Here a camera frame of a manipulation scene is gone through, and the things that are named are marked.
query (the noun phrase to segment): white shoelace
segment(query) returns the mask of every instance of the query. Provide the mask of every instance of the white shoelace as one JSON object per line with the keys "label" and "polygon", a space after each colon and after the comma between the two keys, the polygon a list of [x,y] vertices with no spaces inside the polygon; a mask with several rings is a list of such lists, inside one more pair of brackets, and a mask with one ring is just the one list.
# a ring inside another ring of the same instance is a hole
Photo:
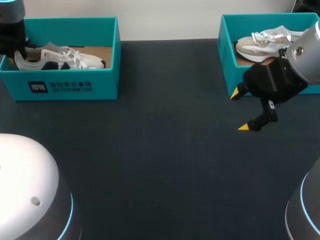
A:
{"label": "white shoelace", "polygon": [[275,42],[275,37],[273,35],[267,34],[264,31],[263,32],[255,32],[255,33],[251,33],[254,44],[258,44],[257,41],[263,43],[267,43],[267,42]]}
{"label": "white shoelace", "polygon": [[62,49],[66,49],[67,52],[63,51],[62,55],[64,59],[59,59],[60,61],[73,61],[74,64],[77,66],[78,69],[87,69],[88,65],[83,61],[81,57],[81,53],[76,51],[70,47],[62,46]]}

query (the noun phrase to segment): shoe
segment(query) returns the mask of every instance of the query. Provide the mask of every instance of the shoe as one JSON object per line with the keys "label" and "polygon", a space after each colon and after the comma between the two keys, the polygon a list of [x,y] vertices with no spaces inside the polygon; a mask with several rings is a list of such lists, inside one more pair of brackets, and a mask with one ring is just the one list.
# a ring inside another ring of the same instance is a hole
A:
{"label": "shoe", "polygon": [[14,53],[14,62],[19,70],[68,70],[68,69],[104,69],[106,62],[101,58],[70,47],[55,46],[52,43],[42,48],[26,48],[24,59],[19,51]]}
{"label": "shoe", "polygon": [[284,26],[252,33],[234,43],[241,57],[255,63],[261,63],[271,57],[279,57],[279,50],[287,48],[304,32],[290,31]]}

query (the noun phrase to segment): cardboard insert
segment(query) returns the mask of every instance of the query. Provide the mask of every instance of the cardboard insert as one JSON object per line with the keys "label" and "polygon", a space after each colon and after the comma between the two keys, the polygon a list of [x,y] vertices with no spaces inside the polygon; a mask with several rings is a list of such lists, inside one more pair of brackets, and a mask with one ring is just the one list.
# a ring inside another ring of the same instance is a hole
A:
{"label": "cardboard insert", "polygon": [[90,54],[105,60],[105,68],[109,69],[112,59],[112,47],[109,46],[84,46],[71,47],[75,51],[80,51],[83,54]]}

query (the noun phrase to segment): teal shoe box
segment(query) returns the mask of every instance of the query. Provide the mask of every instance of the teal shoe box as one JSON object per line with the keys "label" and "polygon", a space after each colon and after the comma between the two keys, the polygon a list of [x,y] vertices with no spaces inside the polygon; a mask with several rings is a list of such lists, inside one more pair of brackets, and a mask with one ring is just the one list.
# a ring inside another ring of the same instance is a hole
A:
{"label": "teal shoe box", "polygon": [[[233,43],[252,32],[262,32],[281,25],[291,31],[304,31],[319,20],[316,13],[226,14],[221,18],[218,51],[229,96],[250,66],[237,64]],[[310,85],[302,94],[320,94],[320,85]]]}
{"label": "teal shoe box", "polygon": [[114,100],[118,97],[121,40],[116,17],[27,18],[37,46],[112,47],[110,68],[19,71],[4,56],[0,78],[15,101]]}

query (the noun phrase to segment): dark table surface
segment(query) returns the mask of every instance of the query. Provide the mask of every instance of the dark table surface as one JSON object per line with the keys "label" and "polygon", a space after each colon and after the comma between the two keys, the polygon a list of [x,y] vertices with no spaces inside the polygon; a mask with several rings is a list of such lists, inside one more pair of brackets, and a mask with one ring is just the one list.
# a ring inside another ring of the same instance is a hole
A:
{"label": "dark table surface", "polygon": [[287,240],[285,208],[320,155],[320,96],[238,131],[260,102],[230,100],[217,41],[122,43],[115,101],[13,102],[0,131],[55,158],[85,240]]}

